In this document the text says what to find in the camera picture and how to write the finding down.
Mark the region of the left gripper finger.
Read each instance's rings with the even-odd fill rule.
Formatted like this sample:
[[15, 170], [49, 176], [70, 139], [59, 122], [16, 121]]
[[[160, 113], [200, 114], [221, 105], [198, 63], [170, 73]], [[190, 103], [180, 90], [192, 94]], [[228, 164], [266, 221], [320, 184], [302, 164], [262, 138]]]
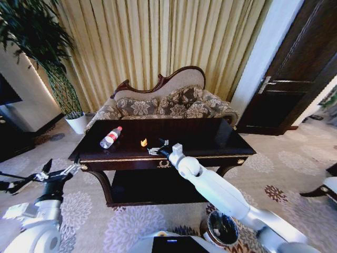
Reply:
[[35, 182], [44, 182], [49, 178], [49, 172], [52, 166], [52, 159], [50, 159], [45, 165], [43, 165], [41, 171], [33, 173], [29, 176], [29, 179]]
[[77, 154], [73, 163], [66, 169], [58, 171], [56, 175], [57, 176], [66, 176], [68, 174], [75, 175], [79, 171], [80, 168], [81, 168], [80, 155]]

